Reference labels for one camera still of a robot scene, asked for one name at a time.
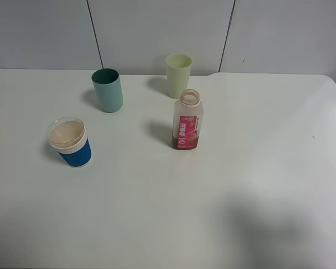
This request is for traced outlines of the clear bottle with pink label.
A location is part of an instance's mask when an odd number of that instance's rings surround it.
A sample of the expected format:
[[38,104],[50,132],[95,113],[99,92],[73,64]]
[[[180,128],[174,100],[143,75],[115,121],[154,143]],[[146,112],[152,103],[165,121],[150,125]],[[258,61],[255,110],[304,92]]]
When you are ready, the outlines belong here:
[[174,104],[172,146],[191,150],[198,145],[204,109],[198,91],[186,89]]

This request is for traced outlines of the pale green plastic cup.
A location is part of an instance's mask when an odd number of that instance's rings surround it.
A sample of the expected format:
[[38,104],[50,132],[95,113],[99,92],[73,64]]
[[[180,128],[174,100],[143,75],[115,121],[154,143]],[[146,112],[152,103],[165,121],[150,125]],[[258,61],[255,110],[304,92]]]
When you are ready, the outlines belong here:
[[188,86],[192,59],[185,54],[171,54],[165,63],[169,97],[179,99]]

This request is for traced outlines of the teal plastic cup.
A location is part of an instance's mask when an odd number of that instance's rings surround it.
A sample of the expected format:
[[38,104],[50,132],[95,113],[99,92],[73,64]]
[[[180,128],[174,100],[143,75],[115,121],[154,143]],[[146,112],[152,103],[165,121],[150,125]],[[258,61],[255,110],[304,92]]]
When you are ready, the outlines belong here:
[[115,113],[123,106],[123,94],[118,71],[104,68],[95,71],[92,83],[103,111]]

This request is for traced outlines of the blue sleeved paper cup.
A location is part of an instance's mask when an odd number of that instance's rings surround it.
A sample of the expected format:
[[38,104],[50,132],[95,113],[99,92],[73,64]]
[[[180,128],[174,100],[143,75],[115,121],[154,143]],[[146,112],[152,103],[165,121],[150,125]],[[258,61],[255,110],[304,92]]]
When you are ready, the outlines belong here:
[[92,152],[83,121],[76,117],[55,120],[46,130],[48,144],[72,167],[85,166]]

